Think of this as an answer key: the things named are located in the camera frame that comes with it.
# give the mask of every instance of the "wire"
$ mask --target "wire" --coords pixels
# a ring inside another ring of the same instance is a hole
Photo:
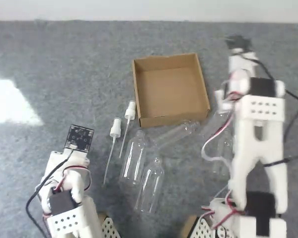
[[[76,170],[85,170],[88,172],[88,176],[89,176],[89,183],[88,186],[86,188],[84,188],[84,191],[89,190],[89,188],[91,187],[91,183],[92,183],[92,178],[91,178],[91,172],[87,167],[84,166],[80,166],[80,165],[72,165],[72,166],[68,166],[65,169],[63,169],[63,176],[65,176],[64,171],[65,170],[69,170],[69,169],[76,169]]]
[[[220,135],[228,127],[228,125],[231,123],[232,119],[233,119],[233,111],[228,116],[228,119],[226,120],[226,122],[215,132],[215,134],[213,136],[211,136],[204,143],[204,145],[201,149],[202,158],[204,158],[205,160],[210,161],[210,162],[212,162],[212,161],[222,161],[228,167],[230,175],[231,175],[231,166],[230,166],[229,162],[225,158],[223,158],[222,156],[209,157],[205,152],[205,148],[206,148],[206,146],[208,145],[208,143],[210,141],[212,141],[214,138],[216,138],[218,135]]]
[[[222,225],[228,218],[230,218],[232,215],[238,213],[236,210],[231,211],[228,213],[219,223],[217,223],[215,226],[212,227],[212,230],[215,230],[218,228],[220,225]]]
[[[44,186],[44,184],[47,182],[47,180],[51,177],[51,175],[58,170],[60,167],[62,167],[62,165],[64,165],[69,158],[71,157],[72,153],[74,150],[72,150],[70,152],[70,154],[68,155],[68,157],[63,160],[62,162],[60,162],[54,169],[52,169],[52,171],[45,177],[45,179],[40,183],[40,185],[37,187],[37,189],[35,190],[35,192],[32,194],[32,196],[29,198],[29,200],[27,201],[26,205],[25,205],[25,211],[26,214],[28,215],[28,217],[31,219],[31,221],[33,222],[33,224],[37,227],[37,229],[40,231],[40,233],[42,234],[42,236],[44,238],[47,238],[46,234],[44,233],[43,229],[41,228],[41,226],[38,224],[38,222],[34,219],[34,217],[32,216],[32,214],[30,213],[29,210],[29,206],[31,204],[31,202],[33,201],[33,199],[36,197],[36,195],[40,192],[40,190],[42,189],[42,187]]]
[[[116,142],[116,137],[114,136],[114,137],[113,137],[113,145],[111,146],[111,150],[110,150],[109,157],[108,157],[108,161],[107,161],[107,165],[106,165],[106,170],[105,170],[105,175],[104,175],[103,186],[105,186],[105,184],[106,184],[106,177],[107,177],[108,167],[109,167],[109,163],[110,163],[111,156],[112,156],[112,154],[113,154],[113,149],[114,149],[115,142]]]
[[[206,213],[204,213],[202,216],[201,216],[201,219],[203,219],[203,218],[205,218],[206,216],[208,216],[208,215],[213,215],[215,213],[215,211],[209,211],[209,212],[206,212]]]

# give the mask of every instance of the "robotic arm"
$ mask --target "robotic arm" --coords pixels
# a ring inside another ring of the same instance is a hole
[[[93,133],[91,129],[71,125],[63,153],[51,152],[41,183],[49,178],[40,189],[39,198],[53,238],[104,237],[93,199],[84,194],[91,186],[86,156]],[[61,162],[65,163],[50,175]]]
[[[230,77],[216,91],[216,99],[218,112],[230,113],[228,121],[234,119],[234,157],[228,183],[233,200],[227,196],[211,202],[213,221],[239,238],[286,238],[286,222],[281,219],[288,204],[283,159],[285,85],[256,76],[261,62],[249,40],[233,36],[226,43],[232,53]],[[246,191],[246,178],[259,161],[265,167],[271,193]]]

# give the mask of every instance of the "open cardboard box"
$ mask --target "open cardboard box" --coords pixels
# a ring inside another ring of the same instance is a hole
[[[141,127],[203,120],[210,110],[197,54],[133,60]]]

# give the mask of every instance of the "red wire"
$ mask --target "red wire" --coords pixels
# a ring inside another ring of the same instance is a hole
[[[230,218],[232,215],[238,213],[237,210],[233,210],[230,213],[228,213],[219,223],[217,223],[214,227],[212,227],[212,230],[215,230],[217,227],[222,225],[228,218]]]
[[[72,165],[72,166],[68,166],[68,167],[66,167],[66,168],[64,168],[63,169],[63,178],[62,178],[62,180],[59,182],[59,184],[57,185],[57,187],[54,189],[54,191],[59,191],[60,190],[60,188],[63,186],[63,183],[64,183],[64,180],[65,180],[65,175],[64,175],[64,171],[65,170],[68,170],[68,169],[86,169],[86,170],[88,170],[88,168],[86,168],[86,167],[84,167],[84,166],[80,166],[80,165]],[[88,190],[89,189],[89,187],[90,187],[90,182],[89,182],[89,185],[84,189],[84,191],[86,191],[86,190]]]

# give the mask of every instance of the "clear plastic bottle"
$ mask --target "clear plastic bottle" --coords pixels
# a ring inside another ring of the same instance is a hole
[[[130,185],[141,182],[146,160],[145,146],[145,133],[138,130],[136,136],[128,143],[124,165],[120,173],[121,182]]]
[[[152,147],[160,150],[169,144],[172,144],[190,134],[192,134],[200,124],[198,122],[184,121],[181,125],[172,130],[152,139]]]
[[[164,179],[162,160],[155,156],[144,171],[135,209],[144,213],[154,213],[157,208]]]
[[[231,164],[233,159],[232,136],[229,129],[223,131],[219,138],[217,156],[222,156]],[[215,180],[229,180],[229,169],[222,161],[212,162],[212,178]]]

